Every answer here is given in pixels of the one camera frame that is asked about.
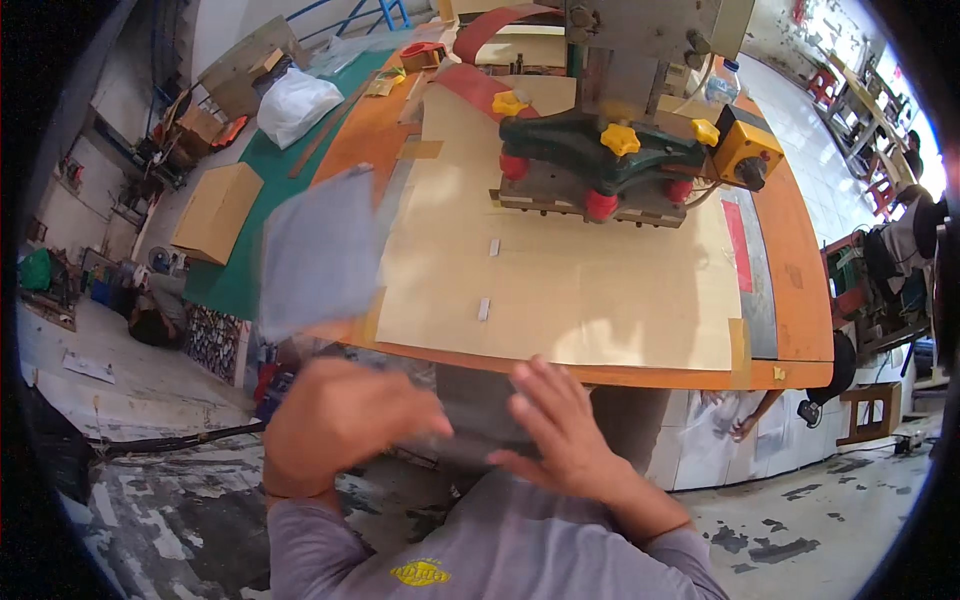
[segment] wooden ruler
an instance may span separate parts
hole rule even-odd
[[[294,180],[300,175],[300,171],[303,170],[306,161],[310,159],[313,153],[317,152],[317,149],[324,143],[324,140],[330,135],[333,128],[337,126],[337,123],[339,123],[350,109],[353,108],[353,105],[360,100],[360,97],[364,95],[364,92],[367,91],[367,88],[370,87],[370,84],[379,72],[379,70],[371,72],[370,76],[360,84],[359,87],[353,90],[353,93],[350,94],[345,101],[340,103],[340,106],[333,110],[333,114],[330,115],[330,118],[324,123],[324,126],[320,128],[317,135],[315,135],[314,138],[310,140],[310,143],[307,144],[306,148],[303,149],[303,153],[300,155],[300,158],[297,159],[297,162],[294,163],[294,167],[290,169],[290,173],[287,173],[288,178]]]

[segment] plastic water bottle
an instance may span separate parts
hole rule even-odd
[[[704,88],[704,96],[707,102],[731,105],[740,95],[740,80],[736,77],[736,72],[740,70],[740,65],[736,60],[724,59],[723,66],[714,69],[707,80]]]

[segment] red rubber foot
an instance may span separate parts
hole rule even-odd
[[[663,192],[673,204],[683,204],[693,191],[693,181],[667,180]]]
[[[616,210],[616,195],[604,196],[596,190],[587,192],[587,215],[597,221],[607,219]]]
[[[501,153],[500,170],[503,171],[503,177],[510,181],[522,180],[530,170],[530,158],[507,156]]]

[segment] yellow knob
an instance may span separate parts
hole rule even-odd
[[[507,90],[493,94],[493,112],[515,117],[530,106],[530,99],[519,90]]]
[[[640,140],[636,139],[634,128],[616,123],[610,123],[600,134],[600,143],[610,148],[617,156],[640,151]]]
[[[720,130],[715,128],[707,119],[693,119],[690,121],[690,127],[693,128],[693,135],[701,144],[716,146],[720,141]]]

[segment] yellow logo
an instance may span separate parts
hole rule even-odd
[[[408,586],[429,586],[450,581],[450,574],[438,569],[436,559],[418,559],[390,569],[390,574]]]

